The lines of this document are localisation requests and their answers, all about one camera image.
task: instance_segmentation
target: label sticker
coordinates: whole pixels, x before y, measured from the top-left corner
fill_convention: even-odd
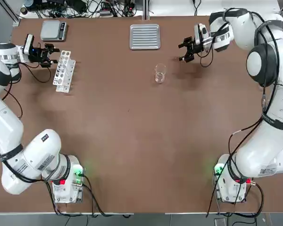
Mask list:
[[[277,164],[271,164],[268,166],[261,166],[259,177],[271,176],[277,172]]]
[[[22,174],[24,170],[26,170],[28,167],[28,165],[26,164],[26,161],[24,159],[21,159],[15,166],[14,166],[14,170],[19,173]],[[15,174],[11,174],[10,177],[15,180],[17,177],[15,176]]]
[[[52,154],[46,155],[36,166],[37,170],[43,171],[51,163],[54,157],[55,156],[53,156]]]
[[[48,138],[49,138],[48,134],[45,134],[45,135],[41,138],[41,140],[44,142],[44,141],[47,140]]]

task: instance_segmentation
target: digital scale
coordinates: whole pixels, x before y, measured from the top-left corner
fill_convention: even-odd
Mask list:
[[[64,41],[66,37],[67,23],[59,20],[45,20],[41,28],[41,40]]]

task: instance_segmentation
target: floor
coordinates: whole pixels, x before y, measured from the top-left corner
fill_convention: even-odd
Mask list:
[[[122,215],[109,218],[98,216],[89,217],[88,226],[214,226],[216,218],[225,218],[216,214],[210,214],[205,218],[205,214],[135,214],[129,219]],[[30,215],[0,215],[0,226],[64,226],[67,217],[56,216],[54,214],[30,214]],[[245,220],[241,217],[232,216],[229,218],[229,226],[236,221],[253,222],[253,219]],[[87,216],[71,218],[67,226],[85,226]],[[283,214],[261,214],[257,217],[258,226],[283,226]]]

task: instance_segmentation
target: green led light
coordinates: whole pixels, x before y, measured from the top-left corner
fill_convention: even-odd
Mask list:
[[[218,163],[218,164],[214,167],[215,173],[216,173],[216,174],[220,174],[221,171],[222,171],[222,169],[223,169],[223,167],[224,167],[224,164],[223,164],[223,163]]]

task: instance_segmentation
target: black cable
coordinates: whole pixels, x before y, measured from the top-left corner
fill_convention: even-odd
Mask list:
[[[33,74],[33,72],[30,70],[30,67],[27,65],[27,64],[25,64],[25,63],[19,63],[19,64],[22,64],[22,65],[24,65],[28,70],[29,70],[29,72],[32,74],[32,76],[38,81],[38,82],[40,82],[40,83],[47,83],[47,82],[49,82],[50,81],[50,79],[51,79],[51,71],[50,71],[50,69],[49,68],[47,68],[48,69],[48,71],[49,71],[49,73],[50,73],[50,76],[49,76],[49,78],[46,80],[46,81],[41,81],[41,80],[39,80],[34,74]]]
[[[37,66],[35,66],[35,67],[30,66],[30,65],[25,64],[25,63],[22,63],[22,62],[19,62],[18,64],[26,65],[26,66],[27,66],[27,67],[29,67],[29,68],[38,68],[38,67],[40,66],[40,63],[38,63],[38,65],[37,65]]]
[[[227,26],[228,25],[228,22],[226,22],[226,23],[224,23],[219,29],[218,29],[218,31],[216,32],[216,33],[218,33],[219,31],[221,31],[225,26]],[[208,50],[208,53],[206,54],[206,55],[204,55],[204,56],[200,56],[200,65],[202,66],[202,67],[209,67],[211,64],[212,64],[212,62],[213,62],[213,59],[214,59],[214,50],[213,50],[213,44],[214,44],[214,42],[215,42],[215,39],[216,39],[216,36],[214,35],[214,37],[213,37],[213,39],[212,39],[212,44],[211,44],[211,46],[210,46],[210,48],[209,48],[209,50]],[[212,59],[211,59],[211,62],[208,64],[208,65],[203,65],[202,64],[202,59],[203,58],[205,58],[205,57],[207,57],[209,54],[210,54],[210,52],[212,51]]]
[[[14,95],[12,95],[12,93],[9,93],[14,99],[15,99],[15,101],[18,103],[18,105],[19,105],[19,107],[20,107],[20,110],[21,110],[21,115],[20,116],[18,116],[18,118],[19,119],[21,119],[22,118],[22,116],[23,116],[23,109],[22,109],[22,106],[20,105],[20,103],[19,103],[19,101],[17,100],[17,98],[14,96]]]
[[[66,224],[65,224],[64,226],[66,226],[66,225],[67,225],[67,223],[68,223],[68,221],[70,220],[70,218],[71,218],[71,217],[69,217],[69,218],[68,218],[68,220],[66,221]]]
[[[260,207],[259,207],[257,213],[255,213],[252,216],[244,215],[244,214],[241,214],[241,213],[234,213],[235,215],[240,216],[240,217],[244,217],[244,218],[255,218],[255,217],[258,217],[260,215],[260,213],[262,212],[263,206],[264,206],[264,193],[263,193],[263,190],[260,187],[260,185],[258,185],[258,183],[256,183],[256,187],[259,189],[259,191],[261,193],[261,204],[260,204]]]
[[[90,184],[90,180],[88,179],[88,177],[87,177],[86,175],[82,175],[82,176],[83,176],[84,178],[86,178],[87,181],[88,181],[88,183]],[[87,188],[88,191],[90,192],[90,194],[91,194],[91,196],[92,196],[92,199],[94,200],[94,202],[95,202],[95,204],[96,204],[96,206],[97,206],[99,212],[101,213],[101,215],[104,216],[104,217],[111,217],[112,215],[110,215],[110,214],[105,214],[105,213],[102,211],[102,209],[100,208],[100,205],[99,205],[98,201],[96,200],[96,198],[95,198],[95,196],[94,196],[94,194],[93,194],[93,192],[92,192],[91,184],[90,184],[90,188],[89,188],[87,185],[85,185],[85,184],[83,184],[83,187]]]
[[[252,134],[252,132],[260,125],[260,123],[262,122],[262,118],[259,119],[258,121],[258,124],[255,125],[255,127],[242,139],[242,141],[236,146],[235,150],[230,154],[229,158],[226,160],[225,162],[225,165],[224,167],[222,168],[216,182],[215,182],[215,185],[214,185],[214,189],[213,189],[213,192],[212,192],[212,195],[211,195],[211,200],[210,200],[210,203],[209,203],[209,207],[208,207],[208,211],[207,211],[207,214],[206,214],[206,218],[208,217],[209,215],[209,211],[211,209],[211,205],[212,205],[212,201],[213,201],[213,197],[214,197],[214,193],[215,193],[215,190],[216,190],[216,187],[217,187],[217,183],[222,175],[222,172],[223,170],[225,169],[225,167],[227,166],[230,158],[236,153],[236,151],[238,150],[238,148],[241,146],[241,144]]]
[[[254,215],[252,214],[252,217],[254,218],[254,222],[243,222],[243,221],[236,221],[232,224],[232,226],[234,226],[235,224],[247,224],[247,225],[253,225],[253,224],[256,224],[257,226],[257,217],[254,217]]]
[[[262,16],[261,16],[259,13],[257,13],[257,12],[250,12],[250,13],[255,14],[257,17],[259,17],[259,19],[260,19],[263,23],[265,22],[264,19],[262,18]],[[277,86],[277,82],[278,82],[278,78],[279,78],[279,71],[280,71],[280,55],[279,55],[278,45],[277,45],[277,42],[276,42],[276,40],[275,40],[275,37],[274,37],[272,31],[270,30],[269,26],[266,26],[266,28],[267,28],[267,30],[268,30],[270,36],[272,37],[273,43],[274,43],[274,45],[275,45],[276,55],[277,55],[277,74],[276,74],[276,78],[275,78],[275,85],[274,85],[274,88],[273,88],[273,91],[272,91],[272,94],[271,94],[271,97],[270,97],[268,106],[267,106],[267,108],[266,108],[266,110],[265,110],[265,113],[267,114],[267,112],[268,112],[268,110],[269,110],[269,108],[270,108],[270,106],[271,106],[271,103],[272,103],[272,101],[273,101],[273,99],[274,99],[275,90],[276,90],[276,86]]]
[[[22,71],[21,71],[20,67],[19,67],[19,72],[20,72],[20,78],[17,81],[13,82],[13,84],[17,84],[18,82],[21,81],[21,79],[22,79]]]
[[[2,98],[2,100],[5,100],[5,98],[9,95],[12,85],[13,85],[13,82],[10,81],[8,91],[6,92],[6,94],[5,94],[5,96]]]
[[[197,14],[198,14],[198,7],[200,6],[200,4],[201,4],[201,0],[199,1],[199,4],[198,4],[198,6],[196,6],[195,5],[195,0],[193,0],[193,5],[194,5],[194,7],[195,7],[195,12],[194,12],[194,16],[197,16]]]

